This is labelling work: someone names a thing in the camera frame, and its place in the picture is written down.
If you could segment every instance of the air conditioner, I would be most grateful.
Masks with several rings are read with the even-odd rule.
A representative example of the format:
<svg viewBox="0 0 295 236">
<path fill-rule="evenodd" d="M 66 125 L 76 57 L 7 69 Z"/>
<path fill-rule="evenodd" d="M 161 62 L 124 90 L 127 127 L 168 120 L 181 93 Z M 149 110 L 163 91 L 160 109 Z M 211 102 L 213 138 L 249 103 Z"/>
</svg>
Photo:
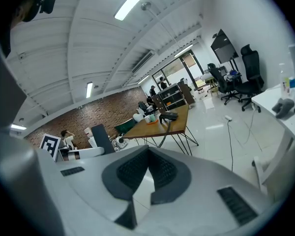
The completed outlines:
<svg viewBox="0 0 295 236">
<path fill-rule="evenodd" d="M 149 51 L 132 69 L 132 73 L 137 72 L 152 56 L 154 56 L 155 52 Z"/>
</svg>

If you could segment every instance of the black cable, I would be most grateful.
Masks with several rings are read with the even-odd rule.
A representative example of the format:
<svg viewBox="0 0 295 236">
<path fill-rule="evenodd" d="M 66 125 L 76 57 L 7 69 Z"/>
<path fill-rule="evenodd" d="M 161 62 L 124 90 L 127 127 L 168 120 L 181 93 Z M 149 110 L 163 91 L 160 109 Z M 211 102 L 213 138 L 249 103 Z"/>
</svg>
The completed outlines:
<svg viewBox="0 0 295 236">
<path fill-rule="evenodd" d="M 229 127 L 229 125 L 228 125 L 229 122 L 230 122 L 230 120 L 227 122 L 227 127 L 228 127 L 228 134 L 229 134 L 229 136 L 230 136 L 230 146 L 231 146 L 231 156 L 232 156 L 232 171 L 233 171 L 233 162 L 234 162 L 234 160 L 233 160 L 233 150 L 232 150 L 232 142 L 231 142 L 230 127 Z"/>
<path fill-rule="evenodd" d="M 169 133 L 169 129 L 171 128 L 171 122 L 172 122 L 172 121 L 169 120 L 169 122 L 168 122 L 168 126 L 167 126 L 167 130 L 166 130 L 166 134 L 165 134 L 163 140 L 161 141 L 161 143 L 157 146 L 158 148 L 160 148 L 160 147 L 163 145 L 163 142 L 165 141 L 165 138 L 166 138 L 166 136 L 167 136 L 168 133 Z"/>
</svg>

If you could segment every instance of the monitor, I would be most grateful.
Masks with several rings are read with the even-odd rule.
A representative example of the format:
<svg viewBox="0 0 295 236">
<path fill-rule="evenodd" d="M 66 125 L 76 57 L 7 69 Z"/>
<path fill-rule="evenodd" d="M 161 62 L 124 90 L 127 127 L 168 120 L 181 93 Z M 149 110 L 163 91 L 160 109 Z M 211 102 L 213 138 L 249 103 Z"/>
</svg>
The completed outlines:
<svg viewBox="0 0 295 236">
<path fill-rule="evenodd" d="M 238 58 L 235 48 L 222 30 L 219 31 L 211 48 L 221 64 Z"/>
</svg>

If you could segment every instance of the ceiling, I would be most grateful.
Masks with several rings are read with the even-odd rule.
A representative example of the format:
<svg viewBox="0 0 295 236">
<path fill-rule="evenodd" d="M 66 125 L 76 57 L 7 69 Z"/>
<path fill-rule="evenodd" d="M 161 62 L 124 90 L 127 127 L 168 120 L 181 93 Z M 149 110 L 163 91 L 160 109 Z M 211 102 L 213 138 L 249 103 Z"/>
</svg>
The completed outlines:
<svg viewBox="0 0 295 236">
<path fill-rule="evenodd" d="M 43 124 L 44 116 L 55 118 L 136 87 L 201 35 L 203 0 L 141 0 L 119 21 L 114 14 L 124 1 L 56 0 L 51 14 L 38 14 L 11 31 L 7 61 L 28 96 L 16 124 Z M 141 10 L 146 1 L 153 13 Z M 133 74 L 133 67 L 149 51 L 154 56 Z M 86 99 L 88 82 L 98 87 Z"/>
</svg>

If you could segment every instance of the black hair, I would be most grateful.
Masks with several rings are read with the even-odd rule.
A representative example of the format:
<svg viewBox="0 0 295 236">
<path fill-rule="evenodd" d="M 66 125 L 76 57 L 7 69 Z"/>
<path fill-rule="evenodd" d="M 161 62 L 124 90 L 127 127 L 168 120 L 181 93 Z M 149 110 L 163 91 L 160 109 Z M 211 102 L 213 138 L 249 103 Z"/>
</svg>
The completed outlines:
<svg viewBox="0 0 295 236">
<path fill-rule="evenodd" d="M 67 130 L 61 131 L 61 136 L 64 137 L 66 135 L 66 133 L 67 133 Z"/>
</svg>

